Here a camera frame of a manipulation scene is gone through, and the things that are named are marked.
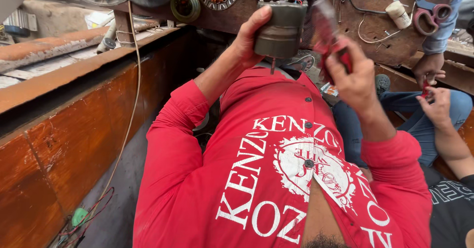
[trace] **hand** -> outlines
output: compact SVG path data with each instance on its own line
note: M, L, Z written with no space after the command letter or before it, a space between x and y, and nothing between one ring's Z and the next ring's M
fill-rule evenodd
M352 63L352 73L347 74L344 66L332 53L326 60L326 68L339 91L339 97L354 109L359 116L370 113L373 107L380 105L375 92L374 62L365 57L359 45L348 38L340 37L337 47L346 47Z
M255 11L247 22L240 26L237 38L229 50L244 65L244 69L253 67L265 56L254 52L255 32L272 17L272 8L268 5Z
M436 85L435 79L442 79L446 77L446 71L441 70L444 64L443 53L435 53L424 55L413 67L412 72L415 74L416 82L420 88L423 88L423 82L428 80L431 86Z
M452 126L451 118L449 118L449 105L450 105L450 94L451 92L447 88L434 88L426 87L431 92L431 97L434 103L429 104L426 99L421 96L417 96L421 108L425 112L426 116L433 122L433 124L440 128L444 126Z

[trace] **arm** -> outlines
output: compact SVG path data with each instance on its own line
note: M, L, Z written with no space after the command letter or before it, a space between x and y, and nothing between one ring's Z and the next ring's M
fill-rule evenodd
M447 39L451 36L456 24L461 1L451 1L450 6L453 9L451 16L446 21L440 23L438 31L428 36L423 42L422 46L425 54L412 69L420 88L423 88L425 79L428 80L430 85L435 85L435 79L442 79L446 76L446 72L441 70L444 64L443 52L446 51Z
M428 87L434 99L429 104L417 97L423 111L435 125L436 150L458 179L474 174L474 158L466 143L454 129L449 118L450 91L446 88Z
M406 247L430 246L431 194L418 164L421 148L413 136L396 131L375 92L374 63L353 41L342 39L353 72L333 56L326 62L339 96L354 109L363 134L361 157L369 166L376 204L394 219Z
M270 7L257 10L242 24L234 43L209 69L171 93L148 130L145 170L134 222L134 247L149 247L148 238L161 234L181 184L202 166L201 148L193 136L193 128L203 121L210 104L245 69L263 58L253 52L254 33L270 17Z

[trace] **white cable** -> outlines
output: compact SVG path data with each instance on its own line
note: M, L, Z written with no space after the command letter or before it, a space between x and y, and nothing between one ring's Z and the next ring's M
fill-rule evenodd
M410 14L410 21L411 21L412 18L413 18L413 11L415 10L415 5L416 5L416 2L413 3L412 13ZM366 43L377 43L377 42L381 42L381 41L384 41L384 40L386 40L386 39L388 39L388 38L394 36L395 34L399 33L400 31L402 31L402 30L399 30L399 31L397 31L397 32L395 32L395 33L392 33L392 34L388 35L387 37L385 37L385 38L383 38L383 39L381 39L381 40L368 41L368 40L362 38L362 36L360 35L360 26L361 26L362 23L364 22L364 18L365 18L365 13L364 13L364 15L362 16L362 20L361 20L360 23L359 23L359 28L358 28L358 30L357 30L357 34L359 35L359 38L360 38L361 40L363 40L364 42L366 42Z
M132 25L132 28L134 28L134 25L133 25L133 16L132 16L132 5L130 3L130 1L128 1L128 13L130 15L130 23ZM128 134L130 133L130 128L132 127L132 121L133 121L133 116L135 115L135 109L137 108L137 103L138 103L138 95L140 93L140 83L141 83L141 76L142 76L142 70L141 70L141 67L140 67L140 52L138 51L138 43L137 43L137 37L135 35L135 31L132 30L132 35L133 35L133 43L135 43L135 50L137 51L137 64L138 64L138 84L137 84L137 95L135 96L135 103L133 104L133 110L132 110L132 117L130 118L130 122L128 124L128 129L127 129L127 133L125 134L125 139L123 140L123 144L122 144L122 148L120 150L120 154L118 155L118 159L117 159L117 162L115 163L115 166L114 166L114 170L112 171L112 174L110 175L110 178L109 178L109 181L107 182L107 185L105 186L104 188L104 191L102 192L102 194L100 195L99 199L102 198L102 196L104 196L105 192L107 191L109 185L110 185L110 182L112 181L112 178L115 174L115 171L117 169L117 166L119 165L119 162L120 162L120 159L122 157L122 153L123 153L123 150L125 148L125 144L127 143L127 139L128 139ZM95 213L95 210L97 209L97 206L96 205L94 207L94 209L92 209L91 211L91 215L90 217L93 217L94 216L94 213Z

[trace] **sleeve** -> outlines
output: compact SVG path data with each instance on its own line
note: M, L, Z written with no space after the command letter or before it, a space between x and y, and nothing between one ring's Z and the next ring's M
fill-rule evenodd
M474 174L465 176L459 180L461 183L465 184L469 189L474 190Z
M148 149L135 213L133 247L142 247L141 239L152 223L162 227L167 209L172 208L176 192L184 179L202 166L201 148L192 129L203 121L209 104L189 81L171 93L146 138Z
M361 157L369 166L377 203L398 224L405 247L430 247L431 194L418 158L418 141L398 131L383 142L362 141Z
M442 53L446 51L447 39L451 36L458 18L459 6L462 0L452 0L450 3L453 12L449 18L439 24L439 29L433 35L428 36L423 42L423 51L426 55Z

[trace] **black wire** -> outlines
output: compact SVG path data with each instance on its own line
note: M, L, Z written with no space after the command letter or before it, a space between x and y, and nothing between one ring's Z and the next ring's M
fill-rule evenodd
M367 10L367 9L361 9L361 8L358 8L357 6L354 5L354 3L352 2L352 0L349 0L349 2L352 4L352 7L354 7L354 9L360 11L360 12L364 12L364 13L371 13L371 14L376 14L376 15L386 15L387 12L382 12L382 11L374 11L374 10Z
M102 209L100 209L99 212L97 212L93 217L91 217L90 219L84 221L83 224L85 224L86 222L88 221L91 221L93 220L95 217L97 217L98 214L100 214L100 212L102 212L102 210L104 210L104 208L107 206L107 204L110 202L110 200L112 199L112 197L114 196L114 191L115 191L115 188L114 187L110 187L110 189L104 194L107 195L109 193L109 191L112 190L112 194L110 195L109 199L107 200L107 202L104 204L104 207L102 207Z

